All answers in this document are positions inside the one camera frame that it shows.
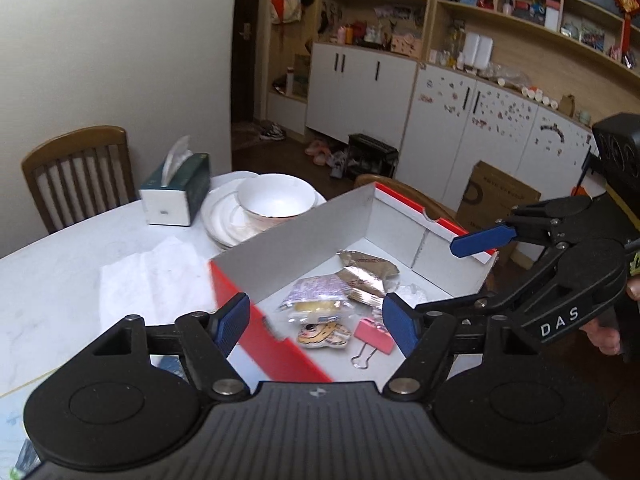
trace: white paper napkin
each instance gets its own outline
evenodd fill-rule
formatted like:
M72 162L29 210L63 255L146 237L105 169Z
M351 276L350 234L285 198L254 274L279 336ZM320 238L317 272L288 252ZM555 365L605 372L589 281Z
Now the white paper napkin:
M207 261L175 237L100 269L102 332L127 314L140 314L147 325L170 324L182 314L216 308Z

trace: wooden chair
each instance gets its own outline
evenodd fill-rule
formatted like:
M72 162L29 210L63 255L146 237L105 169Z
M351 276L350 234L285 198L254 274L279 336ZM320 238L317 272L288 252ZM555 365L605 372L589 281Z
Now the wooden chair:
M127 133L117 126L91 126L48 140L22 160L22 172L49 234L136 200Z
M379 176L374 174L363 174L356 177L356 183L353 187L366 186L367 184L371 184L372 182L379 182L380 184L384 184L390 189L397 191L401 195L413 200L415 203L420 204L424 208L424 212L426 215L432 220L437 220L438 218L444 218L454 224L458 225L455 219L455 213L444 207L441 203L436 202L433 198L429 198L424 193L421 193L417 189L408 186L400 182L399 180L395 180L389 178L388 176ZM489 272L484 280L484 288L489 292L495 292L495 278L493 272Z

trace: marble table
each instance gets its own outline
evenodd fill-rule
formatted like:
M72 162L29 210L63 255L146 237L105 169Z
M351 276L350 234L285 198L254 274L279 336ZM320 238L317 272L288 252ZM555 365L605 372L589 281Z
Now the marble table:
M243 173L216 176L212 188ZM0 480L8 478L24 440L28 395L100 333L100 267L149 251L170 236L190 242L207 259L220 252L199 215L191 227L151 226L138 201L0 259ZM240 347L229 360L249 386L267 379Z

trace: human hand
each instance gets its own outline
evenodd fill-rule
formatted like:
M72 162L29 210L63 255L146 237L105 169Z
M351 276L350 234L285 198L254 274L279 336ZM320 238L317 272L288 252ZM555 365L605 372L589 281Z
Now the human hand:
M626 293L635 301L640 301L640 276L635 276L626 282ZM598 319L592 319L580 327L589 337L589 341L600 349L604 355L620 353L620 332L615 328L600 326Z

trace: red and white box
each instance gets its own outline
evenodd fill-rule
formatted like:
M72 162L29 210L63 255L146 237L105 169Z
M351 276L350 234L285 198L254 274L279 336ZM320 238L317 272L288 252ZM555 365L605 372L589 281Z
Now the red and white box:
M465 231L446 220L427 218L417 203L370 184L215 257L210 261L212 283L218 304L239 291L249 295L251 321L239 344L271 380L375 381L381 388L404 360L398 347L389 355L376 352L367 369L354 368L351 358L362 341L352 337L344 349L302 349L296 343L300 326L290 323L279 306L298 279L341 270L338 250L393 262L400 270L400 285L419 286L428 301L476 293L497 252L453 256L449 243L462 234ZM341 322L353 331L359 319Z

